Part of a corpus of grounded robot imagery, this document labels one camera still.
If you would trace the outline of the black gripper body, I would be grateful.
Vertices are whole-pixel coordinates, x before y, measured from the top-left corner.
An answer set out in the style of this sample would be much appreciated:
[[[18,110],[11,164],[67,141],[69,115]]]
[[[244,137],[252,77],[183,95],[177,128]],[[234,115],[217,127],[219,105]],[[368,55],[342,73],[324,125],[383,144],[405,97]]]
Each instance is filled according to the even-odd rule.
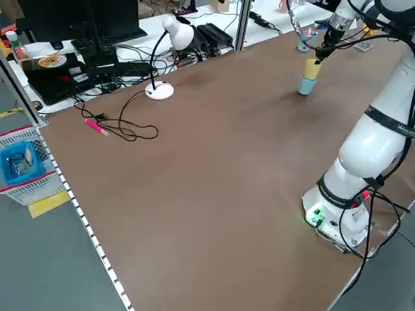
[[[322,43],[323,48],[333,47],[338,44],[344,35],[343,29],[336,29],[332,26],[328,26],[324,35],[324,41]]]

